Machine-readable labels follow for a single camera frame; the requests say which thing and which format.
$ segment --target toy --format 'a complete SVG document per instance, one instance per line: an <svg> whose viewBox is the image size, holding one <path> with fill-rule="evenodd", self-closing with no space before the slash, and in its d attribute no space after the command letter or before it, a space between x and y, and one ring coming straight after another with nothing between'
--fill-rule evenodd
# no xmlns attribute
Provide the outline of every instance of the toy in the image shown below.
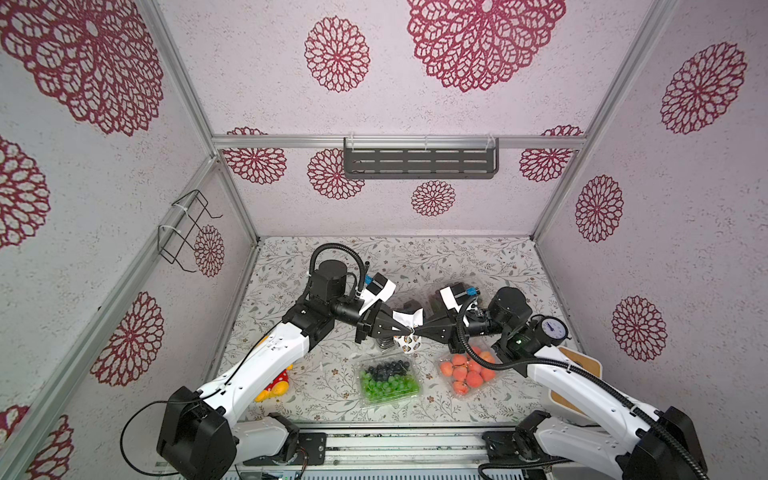
<svg viewBox="0 0 768 480"><path fill-rule="evenodd" d="M266 399L285 395L288 392L288 388L290 387L290 384L288 383L288 370L292 368L293 365L288 365L288 368L283 370L283 372L280 373L276 379L267 385L254 401L263 402Z"/></svg>
<svg viewBox="0 0 768 480"><path fill-rule="evenodd" d="M466 395L469 393L469 387L467 387L467 384L464 382L453 382L453 391L456 392L456 395Z"/></svg>
<svg viewBox="0 0 768 480"><path fill-rule="evenodd" d="M465 378L467 378L467 367L465 366L457 366L453 369L453 378L457 379L459 382L463 382Z"/></svg>
<svg viewBox="0 0 768 480"><path fill-rule="evenodd" d="M471 386L473 389L482 385L482 377L480 374L477 372L467 373L467 385Z"/></svg>
<svg viewBox="0 0 768 480"><path fill-rule="evenodd" d="M440 364L440 372L445 376L453 375L453 364L450 362L443 362Z"/></svg>

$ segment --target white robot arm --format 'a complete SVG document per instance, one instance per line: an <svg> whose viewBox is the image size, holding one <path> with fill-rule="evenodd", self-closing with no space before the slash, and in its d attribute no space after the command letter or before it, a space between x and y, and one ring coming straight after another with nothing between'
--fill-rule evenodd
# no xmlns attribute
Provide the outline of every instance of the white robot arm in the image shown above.
<svg viewBox="0 0 768 480"><path fill-rule="evenodd" d="M318 252L328 248L344 250L358 263L361 277L354 294L345 294L344 263L326 260L314 269ZM253 399L325 338L336 320L355 326L358 343L367 336L411 333L392 318L384 303L395 284L380 274L370 278L366 270L348 247L319 247L310 261L310 281L282 322L224 374L195 392L181 387L169 398L157 452L187 480L222 478L233 463L260 456L289 461L298 437L298 428L290 421L271 414L255 422L238 422ZM514 368L564 396L603 429L570 425L536 411L513 435L484 434L492 463L483 467L521 468L526 462L547 465L555 459L625 480L707 478L693 423L682 412L674 407L660 412L591 378L557 348L568 335L567 327L554 317L531 316L519 290L501 288L486 310L477 307L477 295L477 289L461 283L440 290L435 298L442 308L415 333L448 344L452 352L466 351L486 368ZM468 347L469 336L498 333L501 338L493 348L500 365L488 364ZM481 476L487 478L482 470Z"/></svg>

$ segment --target floral tablecloth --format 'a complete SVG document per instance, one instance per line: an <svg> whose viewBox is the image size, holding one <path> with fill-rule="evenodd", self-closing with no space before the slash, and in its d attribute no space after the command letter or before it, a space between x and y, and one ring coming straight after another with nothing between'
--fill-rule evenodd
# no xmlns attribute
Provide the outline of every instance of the floral tablecloth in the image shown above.
<svg viewBox="0 0 768 480"><path fill-rule="evenodd" d="M322 243L344 243L371 263L369 272L381 272L397 283L393 308L433 283L469 280L481 290L484 306L504 286L519 288L534 313L563 318L533 243L518 237L267 237L233 328L220 371L239 361L293 304L306 284L310 255ZM354 262L342 252L328 250L329 258ZM421 373L423 395L393 406L364 408L359 401L356 364L364 357L382 355L372 339L354 342L355 330L339 323L289 372L290 389L276 399L254 403L246 418L258 419L281 412L294 421L397 422L444 425L446 422L517 422L541 408L542 387L514 371L502 373L474 395L457 399L441 378L435 359L448 347L425 339L412 355ZM575 347L571 340L566 346Z"/></svg>

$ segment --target wire rack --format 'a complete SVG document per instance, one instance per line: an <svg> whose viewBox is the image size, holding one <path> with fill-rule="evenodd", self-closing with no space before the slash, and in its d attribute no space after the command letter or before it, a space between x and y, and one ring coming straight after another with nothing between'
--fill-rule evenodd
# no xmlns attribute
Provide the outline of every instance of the wire rack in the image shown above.
<svg viewBox="0 0 768 480"><path fill-rule="evenodd" d="M193 208L193 205L199 204L202 208L200 209L200 212L193 216L190 214L190 210ZM178 264L178 266L185 272L189 273L195 273L197 270L189 270L187 268L184 268L184 265L181 264L181 261L179 260L179 254L181 253L181 250L184 248L184 245L189 246L189 248L192 249L192 251L195 250L195 248L192 246L191 243L189 243L189 236L192 234L192 232L197 228L198 230L202 230L200 228L200 224L198 221L200 220L200 217L203 216L203 213L207 214L210 218L221 218L222 215L211 215L210 211L208 210L208 199L203 195L203 192L199 190L192 190L189 193L183 195L178 200L174 201L172 204L172 207L180 208L184 211L184 215L176 222L175 225L158 225L157 226L157 252L160 254L161 257L163 257L168 263L171 265ZM189 227L189 230L186 233L183 233L179 226L181 225L181 221L184 218L188 218L192 220L192 224ZM175 237L181 238L181 243L179 244L179 247L176 249L176 252L172 252L167 249L168 244L171 242L172 239Z"/></svg>

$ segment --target plush toy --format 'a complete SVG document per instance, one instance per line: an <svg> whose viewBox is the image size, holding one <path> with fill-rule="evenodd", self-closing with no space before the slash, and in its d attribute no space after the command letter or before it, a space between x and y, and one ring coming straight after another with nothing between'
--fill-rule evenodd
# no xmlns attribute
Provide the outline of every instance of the plush toy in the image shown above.
<svg viewBox="0 0 768 480"><path fill-rule="evenodd" d="M285 395L288 392L288 370L292 369L293 365L288 366L283 370L276 379L272 381L266 388L256 397L257 402L263 402L266 399L271 399L276 396Z"/></svg>

